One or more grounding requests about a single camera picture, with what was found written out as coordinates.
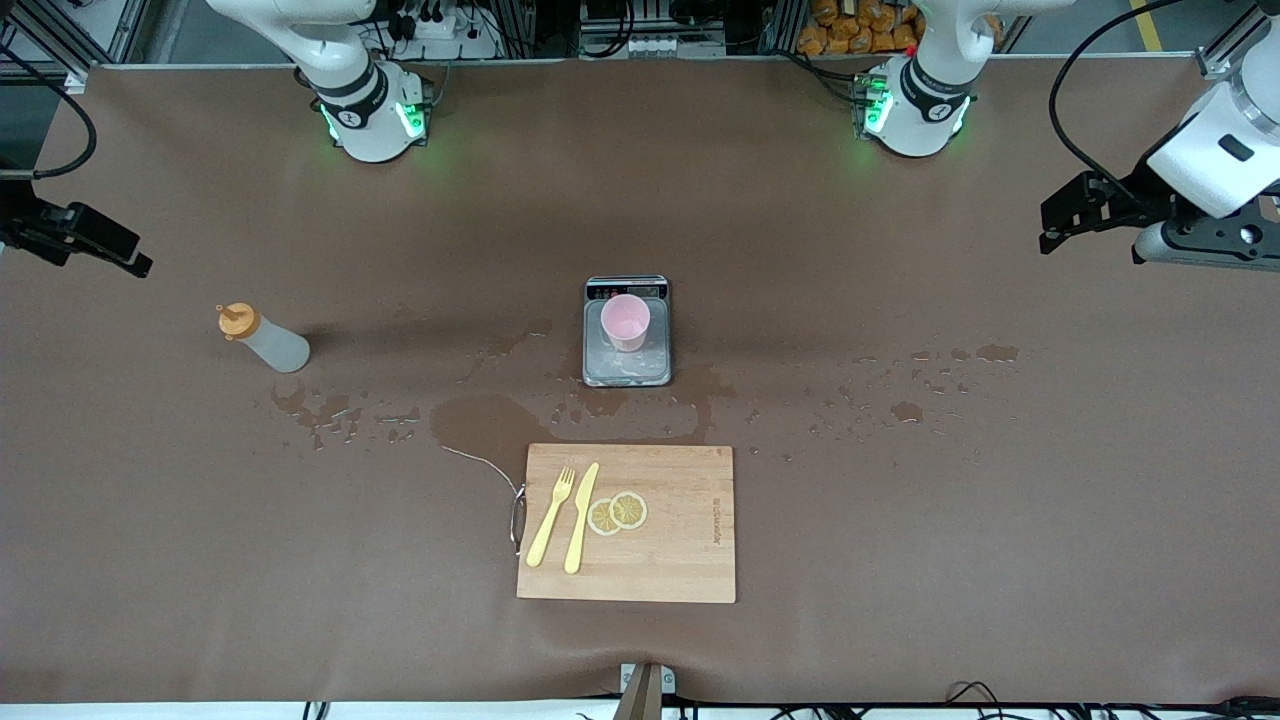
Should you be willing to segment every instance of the knife blade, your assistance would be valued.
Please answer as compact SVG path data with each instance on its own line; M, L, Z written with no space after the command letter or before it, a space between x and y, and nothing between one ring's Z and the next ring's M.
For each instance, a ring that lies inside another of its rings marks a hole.
M573 537L568 543L568 552L564 555L564 571L576 574L582 568L582 536L586 532L586 511L591 507L591 492L595 489L595 474L600 471L599 462L591 462L582 475L582 483L577 486L577 495L573 496L573 505L577 507L577 521L573 523Z

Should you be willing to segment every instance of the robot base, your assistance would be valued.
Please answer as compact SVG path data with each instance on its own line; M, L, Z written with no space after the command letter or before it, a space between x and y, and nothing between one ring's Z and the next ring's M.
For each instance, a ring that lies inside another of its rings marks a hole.
M859 76L854 96L867 102L854 106L854 127L859 137L876 138L886 149L906 158L925 158L946 147L960 132L965 100L950 122L927 122L918 109L905 100L902 68L906 56L896 56Z
M387 73L388 92L381 106L369 115L362 128L348 128L325 111L334 145L361 163L394 160L412 145L426 145L434 94L421 76L394 63L379 61Z

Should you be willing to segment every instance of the knife handle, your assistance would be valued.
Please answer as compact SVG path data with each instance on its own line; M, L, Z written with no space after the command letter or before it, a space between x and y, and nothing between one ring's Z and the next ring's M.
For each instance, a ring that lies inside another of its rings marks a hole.
M552 509L547 511L547 516L543 518L543 524L538 528L538 534L534 536L534 544L529 547L529 555L525 556L525 564L530 568L538 568L543 564L543 556L547 555L547 543L552 539L552 528L556 525L556 512L559 510L559 502L552 505Z
M568 553L564 556L564 571L576 574L582 568L582 536L586 532L586 512L577 514L573 523L573 538L568 541Z

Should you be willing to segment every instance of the table surface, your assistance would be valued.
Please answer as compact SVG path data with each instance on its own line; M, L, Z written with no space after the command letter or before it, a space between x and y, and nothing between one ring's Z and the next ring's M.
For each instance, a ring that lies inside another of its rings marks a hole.
M1039 256L1056 70L908 160L782 63L467 68L384 165L284 70L96 70L41 191L156 265L0 266L0 700L1280 694L1280 286ZM1123 172L1199 88L1085 60L1064 122ZM581 283L653 272L675 382L584 388ZM311 363L223 340L239 300ZM440 446L552 441L732 445L737 603L517 600L511 491Z

